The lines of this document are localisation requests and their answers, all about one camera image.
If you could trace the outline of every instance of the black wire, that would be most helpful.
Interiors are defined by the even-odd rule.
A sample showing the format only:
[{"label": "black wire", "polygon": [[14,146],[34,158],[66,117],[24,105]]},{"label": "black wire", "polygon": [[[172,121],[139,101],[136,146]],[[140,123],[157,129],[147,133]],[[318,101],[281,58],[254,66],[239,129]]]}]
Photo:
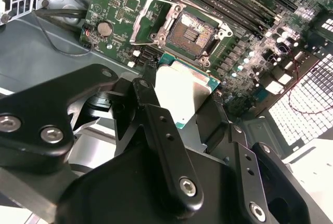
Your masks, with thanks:
[{"label": "black wire", "polygon": [[71,53],[68,53],[68,52],[65,52],[65,51],[62,51],[62,50],[59,50],[51,41],[50,37],[48,36],[48,33],[47,31],[45,30],[45,28],[43,27],[42,23],[40,22],[40,20],[38,19],[38,16],[37,14],[35,13],[35,11],[32,11],[31,12],[32,15],[35,17],[36,21],[37,21],[37,24],[40,26],[41,30],[43,31],[43,33],[45,34],[45,37],[47,38],[48,42],[51,44],[51,47],[58,53],[60,54],[63,54],[63,55],[67,55],[67,56],[70,56],[70,57],[81,57],[81,56],[85,56],[89,53],[91,53],[94,48],[95,48],[95,45],[93,43],[93,40],[90,38],[90,36],[87,36],[88,40],[90,41],[91,43],[91,47],[88,51],[82,53],[82,54],[71,54]]},{"label": "black wire", "polygon": [[39,9],[35,11],[38,16],[57,16],[72,19],[84,19],[87,14],[87,10],[79,9]]}]

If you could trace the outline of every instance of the chip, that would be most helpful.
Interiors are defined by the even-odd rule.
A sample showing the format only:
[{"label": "chip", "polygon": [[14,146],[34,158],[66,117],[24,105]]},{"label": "chip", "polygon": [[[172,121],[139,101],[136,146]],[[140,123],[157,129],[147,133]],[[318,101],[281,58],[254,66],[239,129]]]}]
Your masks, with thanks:
[{"label": "chip", "polygon": [[127,0],[126,7],[132,11],[135,11],[137,8],[138,1],[137,0]]}]

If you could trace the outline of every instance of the cpu socket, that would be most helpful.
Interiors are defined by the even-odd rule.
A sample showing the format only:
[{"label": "cpu socket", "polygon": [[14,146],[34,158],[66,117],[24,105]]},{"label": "cpu socket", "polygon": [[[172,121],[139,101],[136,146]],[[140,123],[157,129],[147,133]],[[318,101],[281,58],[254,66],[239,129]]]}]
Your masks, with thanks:
[{"label": "cpu socket", "polygon": [[138,43],[140,21],[153,1],[146,1],[136,19],[130,39],[132,45],[157,45],[189,63],[209,67],[209,58],[222,39],[233,35],[228,25],[189,0],[158,0],[171,5],[165,22],[157,33],[151,33],[152,43]]}]

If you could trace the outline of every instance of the black metal bracket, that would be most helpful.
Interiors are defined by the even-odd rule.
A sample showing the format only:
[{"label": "black metal bracket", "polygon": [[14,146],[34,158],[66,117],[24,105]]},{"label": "black metal bracket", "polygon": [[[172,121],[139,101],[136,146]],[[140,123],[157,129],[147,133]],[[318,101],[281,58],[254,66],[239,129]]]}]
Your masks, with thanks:
[{"label": "black metal bracket", "polygon": [[[0,166],[6,167],[0,179],[11,180],[2,186],[14,200],[22,194],[12,184],[28,190],[38,215],[58,202],[57,224],[330,223],[273,150],[247,148],[219,99],[212,94],[197,112],[207,145],[207,154],[199,154],[184,147],[152,83],[118,79],[102,65],[8,96],[0,100]],[[101,114],[115,120],[117,156],[76,180],[70,170],[61,173],[73,132]],[[54,191],[46,187],[40,197],[43,178]],[[53,221],[51,215],[45,216]]]},{"label": "black metal bracket", "polygon": [[84,102],[117,80],[113,71],[94,64],[1,99],[0,166],[38,173],[60,169]]},{"label": "black metal bracket", "polygon": [[269,209],[279,223],[331,223],[271,147],[256,143],[252,150],[259,161]]},{"label": "black metal bracket", "polygon": [[[203,191],[170,112],[160,107],[153,85],[143,78],[119,83],[109,93],[116,121],[116,155],[142,142],[148,145],[164,205],[178,218],[192,216],[203,204]],[[195,185],[194,195],[182,191],[182,179]]]},{"label": "black metal bracket", "polygon": [[223,160],[232,170],[230,201],[238,206],[234,211],[239,223],[277,223],[268,210],[257,158],[247,148],[244,131],[229,122],[217,95],[210,95],[203,103],[197,112],[197,125],[207,153]]}]

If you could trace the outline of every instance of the gray metal surface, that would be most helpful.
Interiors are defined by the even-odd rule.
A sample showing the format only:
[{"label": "gray metal surface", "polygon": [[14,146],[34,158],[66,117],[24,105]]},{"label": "gray metal surface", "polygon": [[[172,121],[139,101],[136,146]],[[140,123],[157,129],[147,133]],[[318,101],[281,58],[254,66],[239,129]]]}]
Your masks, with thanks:
[{"label": "gray metal surface", "polygon": [[283,155],[283,150],[277,139],[276,133],[272,131],[266,118],[256,118],[244,121],[240,125],[246,133],[249,145],[252,146],[256,142],[267,143],[274,149],[279,157]]},{"label": "gray metal surface", "polygon": [[[46,21],[42,23],[56,46],[69,52],[83,51],[78,36]],[[117,75],[132,72],[99,53],[73,58],[55,52],[31,15],[8,23],[0,34],[0,50],[0,87],[14,92],[93,63],[103,64]]]},{"label": "gray metal surface", "polygon": [[34,175],[0,167],[1,191],[42,219],[54,221],[57,202],[77,176],[69,166],[51,175]]},{"label": "gray metal surface", "polygon": [[115,150],[116,145],[111,142],[105,142],[92,136],[81,135],[72,149],[69,156],[69,163],[96,168],[111,160],[114,157]]}]

